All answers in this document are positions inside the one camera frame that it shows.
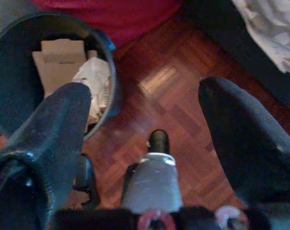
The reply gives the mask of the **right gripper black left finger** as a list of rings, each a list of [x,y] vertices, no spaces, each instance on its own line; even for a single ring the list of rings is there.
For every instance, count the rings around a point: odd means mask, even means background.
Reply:
[[[76,175],[91,91],[68,83],[44,99],[0,150],[0,230],[45,230]]]

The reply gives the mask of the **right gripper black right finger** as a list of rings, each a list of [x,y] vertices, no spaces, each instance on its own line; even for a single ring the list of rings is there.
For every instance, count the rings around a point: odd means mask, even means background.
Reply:
[[[225,175],[247,205],[290,203],[290,136],[251,94],[220,77],[198,100]]]

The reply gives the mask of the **black round bin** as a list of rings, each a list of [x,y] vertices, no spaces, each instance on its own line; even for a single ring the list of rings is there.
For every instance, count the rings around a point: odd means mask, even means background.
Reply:
[[[71,15],[36,12],[16,19],[0,33],[0,133],[10,137],[41,104],[44,92],[32,52],[42,40],[82,40],[85,50],[97,50],[109,63],[109,101],[103,116],[84,136],[89,140],[98,129],[122,111],[124,94],[108,44],[111,39]]]

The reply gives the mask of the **brown cardboard piece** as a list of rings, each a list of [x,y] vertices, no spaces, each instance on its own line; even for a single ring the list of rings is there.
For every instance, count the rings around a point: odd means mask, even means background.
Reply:
[[[82,40],[57,39],[41,41],[41,50],[33,51],[34,59],[47,98],[62,85],[71,82],[80,67],[96,50],[85,51]]]

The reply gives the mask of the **white crumpled paper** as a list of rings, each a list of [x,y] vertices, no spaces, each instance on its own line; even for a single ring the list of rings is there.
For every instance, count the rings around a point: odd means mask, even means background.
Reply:
[[[92,57],[87,60],[72,78],[72,82],[82,83],[91,91],[91,106],[88,124],[99,122],[109,101],[110,69],[108,62]]]

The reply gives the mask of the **black robot right foot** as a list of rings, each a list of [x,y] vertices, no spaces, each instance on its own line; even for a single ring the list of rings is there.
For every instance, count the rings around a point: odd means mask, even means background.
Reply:
[[[170,153],[170,142],[168,134],[161,129],[154,130],[148,139],[148,152]]]

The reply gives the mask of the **silver robot right leg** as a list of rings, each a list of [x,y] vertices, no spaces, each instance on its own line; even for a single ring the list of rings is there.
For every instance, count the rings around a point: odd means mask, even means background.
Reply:
[[[153,208],[177,212],[183,202],[174,157],[150,152],[130,165],[124,178],[121,206],[135,214]]]

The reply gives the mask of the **bed with beige floral sheet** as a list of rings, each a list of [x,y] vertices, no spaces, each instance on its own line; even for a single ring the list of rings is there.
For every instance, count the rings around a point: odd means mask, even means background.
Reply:
[[[186,0],[184,12],[290,109],[290,0]]]

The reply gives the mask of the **red fabric cushion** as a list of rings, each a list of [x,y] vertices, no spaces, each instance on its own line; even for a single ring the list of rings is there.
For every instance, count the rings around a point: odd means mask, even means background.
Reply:
[[[73,15],[121,46],[159,27],[184,0],[32,0],[42,11]]]

